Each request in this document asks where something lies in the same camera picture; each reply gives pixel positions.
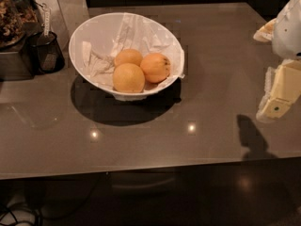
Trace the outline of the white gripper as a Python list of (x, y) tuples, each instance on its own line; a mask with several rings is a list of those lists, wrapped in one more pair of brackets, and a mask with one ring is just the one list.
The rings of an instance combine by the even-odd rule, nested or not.
[(284, 58), (276, 68), (265, 74), (264, 96), (256, 119), (277, 121), (301, 96), (301, 0), (290, 0), (278, 14), (258, 29), (253, 39), (272, 41), (273, 52)]

